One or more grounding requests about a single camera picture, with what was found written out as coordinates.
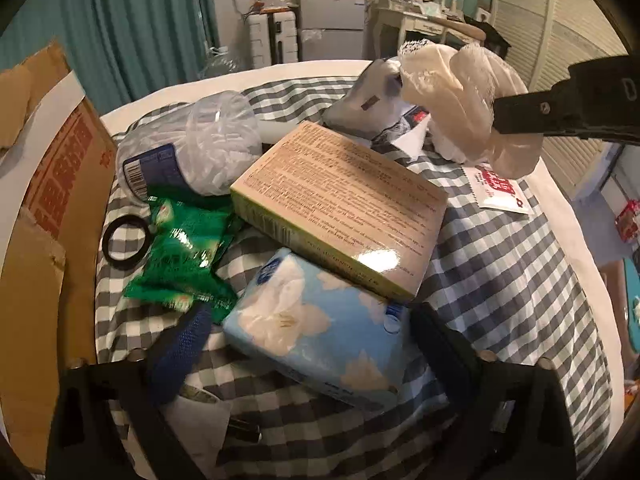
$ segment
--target red and white packet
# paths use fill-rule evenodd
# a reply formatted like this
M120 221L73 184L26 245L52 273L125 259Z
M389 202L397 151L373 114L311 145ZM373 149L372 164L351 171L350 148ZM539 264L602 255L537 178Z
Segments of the red and white packet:
M484 164L473 168L465 166L463 170L480 207L524 214L533 212L515 180L499 177Z

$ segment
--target white drawer unit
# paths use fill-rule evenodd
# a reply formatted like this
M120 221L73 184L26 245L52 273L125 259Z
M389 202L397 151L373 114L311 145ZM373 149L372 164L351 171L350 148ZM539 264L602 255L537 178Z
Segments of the white drawer unit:
M247 19L251 40L251 57L254 68L271 66L271 47L269 45L269 25L266 14L252 14Z
M296 15L289 12L278 12L273 15L274 52L273 60L278 63L298 62L298 31Z

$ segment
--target rubber gasket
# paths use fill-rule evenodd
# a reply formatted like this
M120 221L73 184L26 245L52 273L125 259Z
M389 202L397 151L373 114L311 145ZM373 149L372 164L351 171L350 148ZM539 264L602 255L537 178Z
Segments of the rubber gasket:
M145 233L145 241L142 243L142 247L140 247L136 254L126 258L125 260L117 260L109 252L109 242L111 241L111 237L113 237L114 232L116 232L116 229L123 225L131 225L142 229ZM151 247L151 242L153 240L154 235L149 230L149 225L146 223L144 218L138 215L123 215L107 225L107 228L104 230L104 235L102 236L102 254L104 254L104 259L107 260L107 263L114 269L131 270L140 262L140 260L142 260L142 258L145 257L145 254L149 250L149 247Z

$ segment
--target green plastic wrapper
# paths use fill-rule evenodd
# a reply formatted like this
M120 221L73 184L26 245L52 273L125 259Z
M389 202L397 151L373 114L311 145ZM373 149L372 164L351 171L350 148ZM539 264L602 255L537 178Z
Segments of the green plastic wrapper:
M205 301L213 322L221 323L238 300L229 284L214 272L215 264L242 226L231 197L187 196L187 204L178 200L181 196L175 191L153 192L148 203L156 237L142 274L129 282L124 296L163 303L180 312L187 311L196 300Z

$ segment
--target gray and white checkered bedsheet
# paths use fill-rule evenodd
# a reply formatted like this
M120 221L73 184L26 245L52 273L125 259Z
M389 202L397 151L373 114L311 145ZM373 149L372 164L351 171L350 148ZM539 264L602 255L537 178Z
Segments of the gray and white checkered bedsheet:
M317 120L354 80L286 80L248 89L244 95L259 118ZM139 122L149 122L174 106L155 110ZM542 355L554 362L566 394L578 470L584 473L604 450L609 428L607 359L582 288L527 184L520 182L532 216L483 210L474 203L460 165L443 160L428 146L417 162L391 145L378 150L450 195L418 299L429 301L476 349L491 349L510 362L533 364ZM105 225L125 213L142 211L114 182ZM126 228L116 232L114 254L132 254L140 243L138 233ZM241 293L277 249L275 241L246 228L222 258L218 274ZM112 269L102 253L98 255L99 362L120 360L133 348L148 348L177 321L175 312L121 298L134 272ZM395 409L364 413L261 369L226 345L218 327L187 381L232 401L233 416L262 428L258 445L227 439L218 456L217 478L419 478L433 444L452 420L446 397L422 358L406 371ZM114 416L124 430L125 415Z

